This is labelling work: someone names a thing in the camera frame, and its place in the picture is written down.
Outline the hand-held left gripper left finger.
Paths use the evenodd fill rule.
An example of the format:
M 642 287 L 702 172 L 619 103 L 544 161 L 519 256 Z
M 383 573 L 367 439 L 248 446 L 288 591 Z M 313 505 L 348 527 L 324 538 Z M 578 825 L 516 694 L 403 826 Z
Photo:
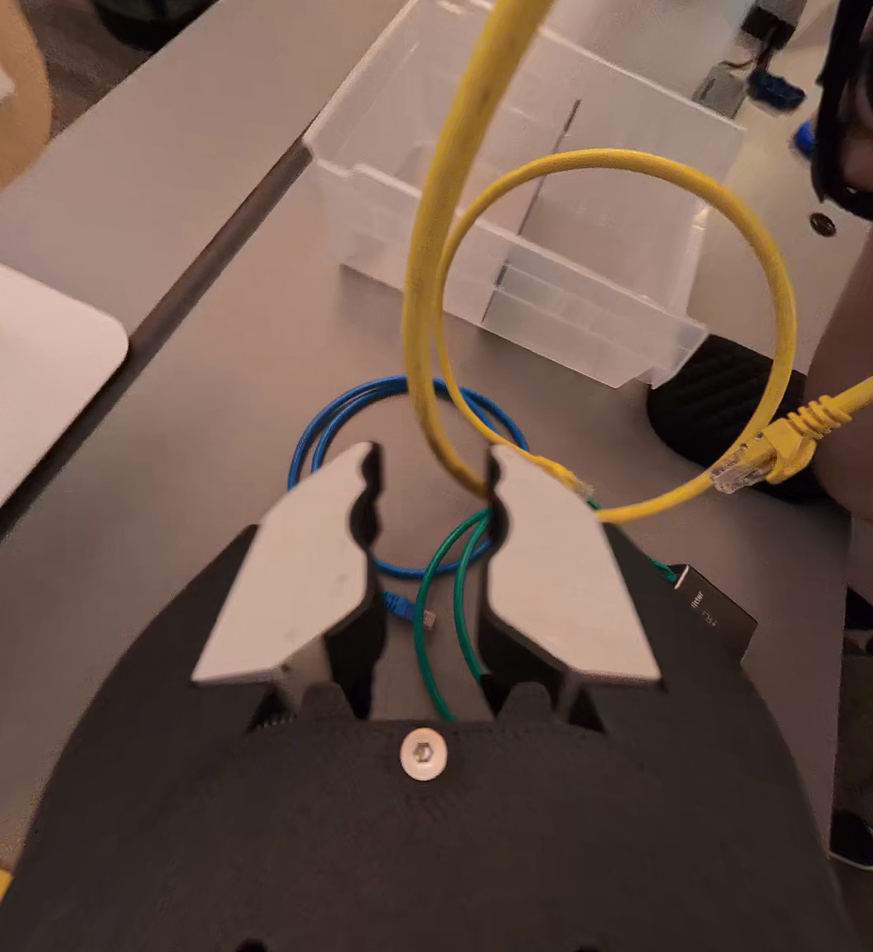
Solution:
M 199 686 L 268 684 L 297 713 L 317 684 L 337 684 L 369 716 L 387 640 L 372 549 L 382 448 L 357 443 L 289 490 L 254 528 L 192 670 Z

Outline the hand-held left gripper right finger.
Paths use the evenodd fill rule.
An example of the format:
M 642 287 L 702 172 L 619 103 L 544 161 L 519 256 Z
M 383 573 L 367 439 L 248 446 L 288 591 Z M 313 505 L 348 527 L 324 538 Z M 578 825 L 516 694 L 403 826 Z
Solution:
M 657 685 L 660 667 L 597 513 L 515 448 L 489 451 L 502 519 L 484 601 L 529 651 L 588 682 Z

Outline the black network switch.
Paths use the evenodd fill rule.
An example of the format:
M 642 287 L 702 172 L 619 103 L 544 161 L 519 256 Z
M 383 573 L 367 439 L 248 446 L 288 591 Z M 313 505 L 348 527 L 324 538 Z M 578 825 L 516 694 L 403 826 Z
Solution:
M 695 567 L 675 564 L 670 572 L 674 590 L 740 662 L 757 630 L 757 620 Z

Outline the clear plastic bin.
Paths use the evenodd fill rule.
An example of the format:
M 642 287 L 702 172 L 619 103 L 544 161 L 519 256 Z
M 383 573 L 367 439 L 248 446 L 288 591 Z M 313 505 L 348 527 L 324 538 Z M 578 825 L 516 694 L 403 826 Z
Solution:
M 433 150 L 485 2 L 409 2 L 311 127 L 341 264 L 402 291 Z M 743 129 L 674 91 L 539 30 L 488 129 L 458 212 L 527 162 L 632 149 L 724 182 Z M 624 172 L 523 184 L 460 245 L 444 309 L 609 387 L 668 381 L 706 337 L 688 316 L 708 207 Z

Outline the blue toy piece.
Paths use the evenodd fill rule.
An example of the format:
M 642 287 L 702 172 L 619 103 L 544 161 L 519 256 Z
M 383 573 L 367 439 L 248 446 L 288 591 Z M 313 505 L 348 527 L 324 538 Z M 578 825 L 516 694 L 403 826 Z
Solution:
M 750 100 L 776 113 L 795 112 L 805 101 L 806 92 L 765 68 L 755 68 L 747 79 Z

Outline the small black box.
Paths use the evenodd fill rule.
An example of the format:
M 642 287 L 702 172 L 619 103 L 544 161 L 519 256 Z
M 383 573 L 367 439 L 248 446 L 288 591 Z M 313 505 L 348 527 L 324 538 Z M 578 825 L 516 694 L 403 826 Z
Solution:
M 783 49 L 799 26 L 807 1 L 756 1 L 745 16 L 740 34 L 761 49 Z

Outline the dark grey adapter box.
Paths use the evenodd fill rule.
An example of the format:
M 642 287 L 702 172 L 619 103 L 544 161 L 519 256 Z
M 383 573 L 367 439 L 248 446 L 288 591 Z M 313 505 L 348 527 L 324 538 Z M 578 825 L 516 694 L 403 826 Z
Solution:
M 747 78 L 727 64 L 715 65 L 692 94 L 692 102 L 734 120 L 747 98 Z

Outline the black wrist rest pad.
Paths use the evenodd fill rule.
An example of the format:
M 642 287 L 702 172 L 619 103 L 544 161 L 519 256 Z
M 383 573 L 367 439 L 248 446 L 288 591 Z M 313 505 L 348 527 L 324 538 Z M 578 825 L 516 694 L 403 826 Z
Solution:
M 711 335 L 677 375 L 647 392 L 647 420 L 672 451 L 707 469 L 750 421 L 771 366 L 763 354 Z

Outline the white board stand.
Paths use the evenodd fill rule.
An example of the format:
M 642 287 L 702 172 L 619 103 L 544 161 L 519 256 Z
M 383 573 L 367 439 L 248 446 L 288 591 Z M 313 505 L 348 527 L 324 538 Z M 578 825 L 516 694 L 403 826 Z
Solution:
M 128 350 L 114 317 L 0 263 L 0 509 Z

